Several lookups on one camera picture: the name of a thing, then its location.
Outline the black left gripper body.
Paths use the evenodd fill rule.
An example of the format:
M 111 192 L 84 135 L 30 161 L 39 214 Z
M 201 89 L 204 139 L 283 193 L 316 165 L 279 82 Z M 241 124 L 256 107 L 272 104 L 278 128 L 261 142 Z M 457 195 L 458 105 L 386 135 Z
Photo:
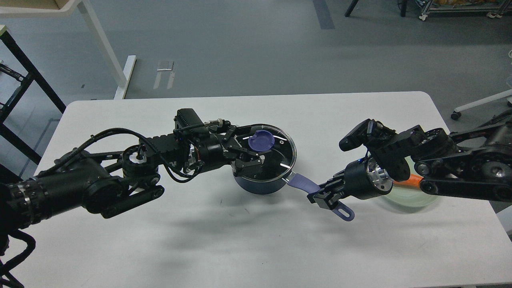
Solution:
M 191 169 L 199 168 L 201 173 L 216 170 L 225 165 L 230 165 L 238 158 L 237 151 L 233 147 L 238 146 L 234 138 L 222 134 L 195 133 L 191 143 L 194 151 L 191 153 Z

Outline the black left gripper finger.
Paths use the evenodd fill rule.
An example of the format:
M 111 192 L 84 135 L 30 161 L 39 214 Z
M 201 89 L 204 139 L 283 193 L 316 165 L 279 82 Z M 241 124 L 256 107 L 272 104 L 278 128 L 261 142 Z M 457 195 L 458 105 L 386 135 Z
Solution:
M 237 158 L 233 161 L 234 177 L 254 177 L 261 173 L 265 155 Z
M 249 146 L 249 137 L 253 136 L 256 130 L 255 125 L 235 126 L 226 125 L 222 127 L 223 146 Z

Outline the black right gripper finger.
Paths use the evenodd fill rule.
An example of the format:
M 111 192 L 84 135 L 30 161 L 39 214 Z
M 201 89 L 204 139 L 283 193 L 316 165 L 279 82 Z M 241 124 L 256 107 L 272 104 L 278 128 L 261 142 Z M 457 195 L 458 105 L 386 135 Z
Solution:
M 334 210 L 338 208 L 340 199 L 344 198 L 344 191 L 318 191 L 308 192 L 307 198 L 311 204 L 317 204 L 320 208 Z
M 331 177 L 330 179 L 327 179 L 326 182 L 320 184 L 321 190 L 331 191 L 333 188 L 338 186 L 340 184 L 340 177 Z

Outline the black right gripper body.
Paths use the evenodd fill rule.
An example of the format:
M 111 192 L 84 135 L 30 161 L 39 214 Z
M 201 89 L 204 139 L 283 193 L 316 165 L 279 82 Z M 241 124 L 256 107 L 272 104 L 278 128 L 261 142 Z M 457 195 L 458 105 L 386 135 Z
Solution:
M 341 195 L 366 200 L 388 195 L 393 187 L 393 179 L 374 158 L 362 158 L 349 163 L 346 169 L 339 172 L 339 183 L 332 191 Z

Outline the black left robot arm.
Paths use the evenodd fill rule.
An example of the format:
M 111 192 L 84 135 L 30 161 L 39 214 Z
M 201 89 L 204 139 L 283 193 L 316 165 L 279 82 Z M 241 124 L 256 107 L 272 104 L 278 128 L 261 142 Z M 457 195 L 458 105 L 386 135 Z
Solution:
M 10 271 L 36 247 L 24 228 L 78 207 L 111 218 L 155 200 L 164 193 L 159 166 L 178 183 L 225 165 L 235 176 L 251 176 L 273 146 L 255 126 L 207 123 L 177 125 L 172 134 L 152 138 L 123 128 L 92 135 L 33 178 L 1 184 L 1 255 L 10 238 L 27 244 L 1 263 L 1 286 L 22 287 Z

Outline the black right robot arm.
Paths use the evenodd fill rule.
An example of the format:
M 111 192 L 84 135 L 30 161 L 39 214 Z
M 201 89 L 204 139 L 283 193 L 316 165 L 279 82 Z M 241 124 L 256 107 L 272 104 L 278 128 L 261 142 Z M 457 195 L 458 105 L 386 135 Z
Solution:
M 366 155 L 349 163 L 308 195 L 312 204 L 334 210 L 341 199 L 370 199 L 390 193 L 393 182 L 411 176 L 414 162 L 419 188 L 429 195 L 511 201 L 511 118 L 465 132 L 417 125 L 401 133 L 376 120 L 363 120 L 339 142 L 342 151 L 366 147 Z

